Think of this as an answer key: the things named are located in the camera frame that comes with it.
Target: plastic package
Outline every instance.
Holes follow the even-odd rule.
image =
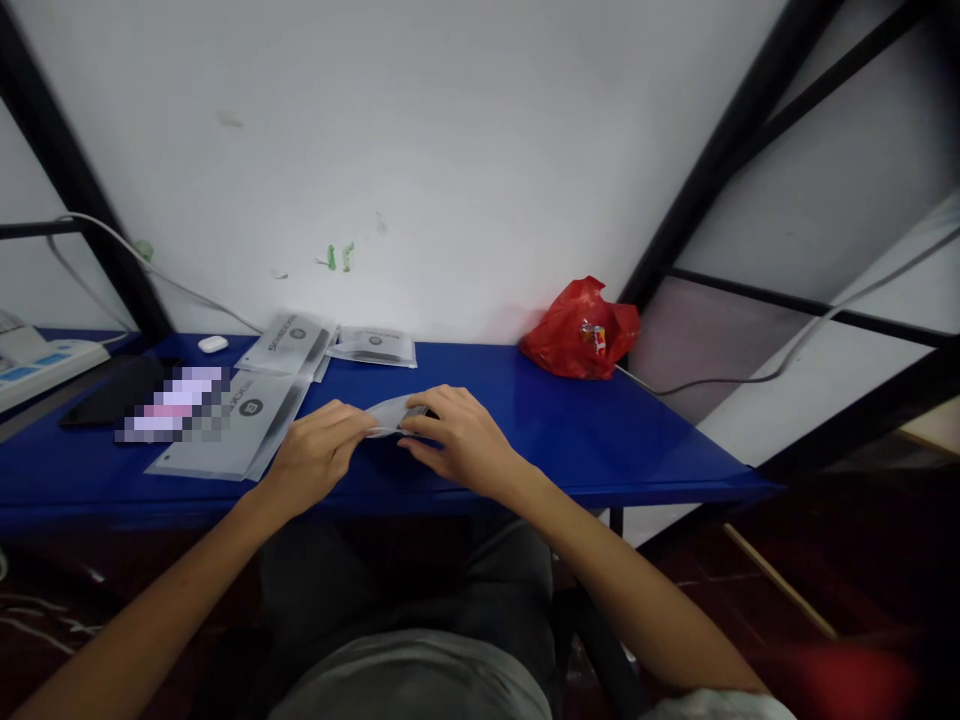
[[[154,475],[258,481],[296,417],[312,377],[241,370],[208,423],[170,445],[145,472]]]
[[[390,398],[389,400],[384,400],[382,403],[377,403],[373,407],[364,410],[364,412],[373,415],[380,424],[378,428],[374,428],[379,432],[376,435],[368,435],[368,437],[387,437],[388,435],[393,435],[394,433],[400,433],[401,435],[413,435],[414,433],[403,430],[400,427],[400,423],[405,418],[412,417],[414,415],[425,415],[427,413],[427,407],[425,405],[419,405],[415,408],[408,408],[407,400],[409,400],[410,397],[410,395],[401,395],[400,397]]]
[[[268,375],[315,376],[336,335],[332,320],[285,310],[234,367]]]
[[[617,361],[640,335],[633,305],[606,302],[594,277],[574,280],[553,301],[520,350],[547,372],[583,380],[609,380]]]
[[[416,344],[413,336],[399,330],[342,327],[340,341],[327,353],[341,360],[415,368]]]

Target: person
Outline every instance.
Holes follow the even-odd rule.
[[[377,424],[336,400],[294,422],[267,476],[13,715],[132,720],[263,547],[273,647],[246,713],[271,720],[556,713],[550,549],[640,665],[688,693],[657,717],[790,718],[723,633],[666,577],[509,444],[464,388],[413,395],[399,445],[509,515],[477,547],[459,589],[382,607],[332,528],[290,521],[321,502]],[[237,692],[246,692],[237,688]]]

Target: gray pants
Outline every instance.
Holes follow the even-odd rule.
[[[557,712],[550,606],[550,550],[516,517],[475,521],[462,577],[443,594],[391,604],[328,525],[291,523],[264,546],[260,577],[270,655],[254,684],[249,717],[263,718],[303,674],[357,638],[407,628],[482,640],[530,671]]]

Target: hand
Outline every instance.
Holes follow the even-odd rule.
[[[440,477],[453,480],[478,495],[513,507],[526,486],[545,476],[524,460],[497,426],[487,409],[465,388],[441,385],[417,393],[407,407],[426,405],[440,419],[414,416],[404,420],[404,430],[436,440],[437,450],[405,437],[397,444]]]
[[[305,513],[347,474],[353,451],[376,426],[372,415],[331,400],[290,425],[270,472],[248,496],[281,525]]]

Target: power strip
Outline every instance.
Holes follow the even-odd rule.
[[[0,372],[0,412],[66,382],[110,359],[103,345],[89,340],[55,340],[50,354]]]

